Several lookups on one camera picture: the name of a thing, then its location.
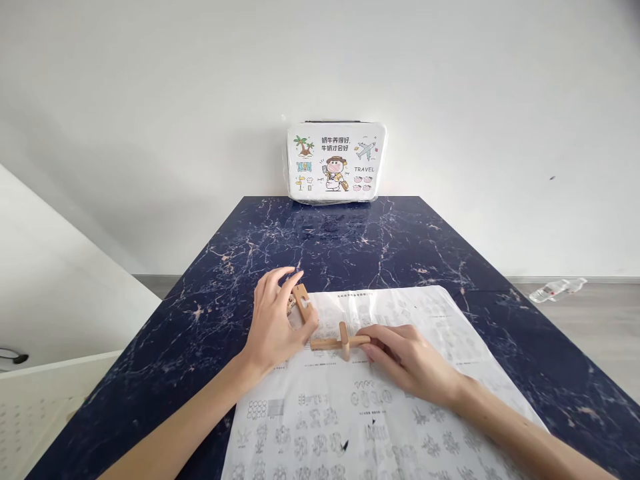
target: white wall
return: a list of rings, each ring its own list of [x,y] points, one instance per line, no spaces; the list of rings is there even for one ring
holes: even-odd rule
[[[632,5],[4,2],[0,161],[129,272],[177,274],[285,193],[283,116],[380,120],[381,193],[504,274],[638,276]]]
[[[0,347],[12,370],[123,349],[160,303],[0,166]]]

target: airplane illustration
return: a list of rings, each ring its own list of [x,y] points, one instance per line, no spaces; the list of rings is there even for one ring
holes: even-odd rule
[[[368,145],[365,145],[364,143],[358,143],[358,145],[362,147],[361,151],[355,153],[358,156],[358,158],[362,158],[362,156],[366,153],[367,160],[371,160],[371,149],[375,147],[375,142],[370,143]]]

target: hand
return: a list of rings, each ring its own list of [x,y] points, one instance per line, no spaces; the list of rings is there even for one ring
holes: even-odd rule
[[[291,328],[287,318],[287,302],[291,290],[304,272],[299,271],[290,277],[284,282],[280,292],[278,282],[294,270],[293,267],[271,270],[258,280],[258,285],[253,291],[253,320],[247,344],[240,356],[258,368],[262,375],[266,375],[276,365],[302,350],[311,334],[318,328],[318,314],[315,308],[302,328]]]
[[[398,387],[416,397],[451,408],[463,375],[450,366],[413,325],[372,325],[358,335],[371,337],[362,345],[370,362],[384,368]]]

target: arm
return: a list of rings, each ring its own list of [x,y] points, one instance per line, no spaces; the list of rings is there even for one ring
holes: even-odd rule
[[[304,348],[318,326],[315,310],[297,331],[291,328],[287,318],[291,290],[303,272],[289,278],[280,292],[277,291],[280,278],[293,270],[293,267],[276,269],[260,279],[254,290],[251,329],[242,352],[106,470],[100,480],[176,478],[202,440],[232,406],[272,368]]]
[[[476,380],[450,366],[412,325],[372,325],[361,348],[403,390],[446,407],[472,423],[502,447],[536,479],[614,477],[576,450],[522,417]]]

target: dark blue marble table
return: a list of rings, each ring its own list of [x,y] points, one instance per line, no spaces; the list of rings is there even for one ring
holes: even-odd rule
[[[240,351],[258,278],[284,265],[310,292],[442,285],[554,435],[640,478],[638,405],[418,197],[243,198],[28,478],[96,478]],[[179,478],[220,477],[232,419]]]

